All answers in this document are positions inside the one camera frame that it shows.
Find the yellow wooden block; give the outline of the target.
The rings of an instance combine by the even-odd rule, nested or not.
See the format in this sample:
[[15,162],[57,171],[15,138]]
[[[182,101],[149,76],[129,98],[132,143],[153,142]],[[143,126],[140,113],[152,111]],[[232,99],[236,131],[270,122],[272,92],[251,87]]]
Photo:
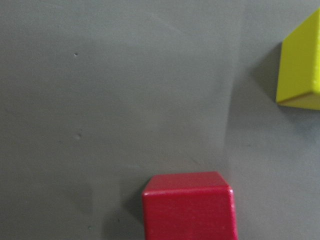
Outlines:
[[275,101],[280,106],[320,109],[320,10],[282,42]]

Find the red wooden block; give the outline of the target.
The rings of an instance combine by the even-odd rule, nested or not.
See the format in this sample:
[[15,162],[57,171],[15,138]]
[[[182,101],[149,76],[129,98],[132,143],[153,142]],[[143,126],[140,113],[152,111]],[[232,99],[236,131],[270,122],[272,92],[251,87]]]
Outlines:
[[234,191],[216,171],[153,176],[142,194],[147,240],[237,240]]

